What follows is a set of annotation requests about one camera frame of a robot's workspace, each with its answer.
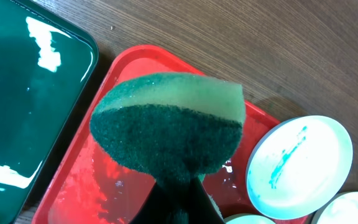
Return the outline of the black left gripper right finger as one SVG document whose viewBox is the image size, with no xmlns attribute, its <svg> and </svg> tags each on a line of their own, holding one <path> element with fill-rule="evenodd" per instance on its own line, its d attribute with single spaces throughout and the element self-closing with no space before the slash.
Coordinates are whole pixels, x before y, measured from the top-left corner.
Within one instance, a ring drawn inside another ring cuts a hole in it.
<svg viewBox="0 0 358 224">
<path fill-rule="evenodd" d="M 211 197 L 206 193 L 200 179 L 195 177 L 178 187 L 180 223 L 224 224 Z"/>
</svg>

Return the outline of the green yellow scrub sponge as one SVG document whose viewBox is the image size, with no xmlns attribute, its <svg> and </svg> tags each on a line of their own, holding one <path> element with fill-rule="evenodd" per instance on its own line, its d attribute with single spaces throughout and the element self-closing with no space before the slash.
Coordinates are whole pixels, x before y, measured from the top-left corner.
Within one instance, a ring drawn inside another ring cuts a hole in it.
<svg viewBox="0 0 358 224">
<path fill-rule="evenodd" d="M 159 182 L 187 182 L 216 172 L 232 157 L 245 120 L 240 84 L 154 73 L 107 92 L 89 130 L 118 164 Z"/>
</svg>

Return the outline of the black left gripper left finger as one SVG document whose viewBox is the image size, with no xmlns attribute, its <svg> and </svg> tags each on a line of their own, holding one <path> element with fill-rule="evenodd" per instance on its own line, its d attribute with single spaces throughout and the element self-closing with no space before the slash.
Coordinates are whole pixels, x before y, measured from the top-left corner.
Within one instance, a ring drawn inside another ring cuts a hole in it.
<svg viewBox="0 0 358 224">
<path fill-rule="evenodd" d="M 130 224 L 166 224 L 172 222 L 177 203 L 159 184 L 154 184 Z"/>
</svg>

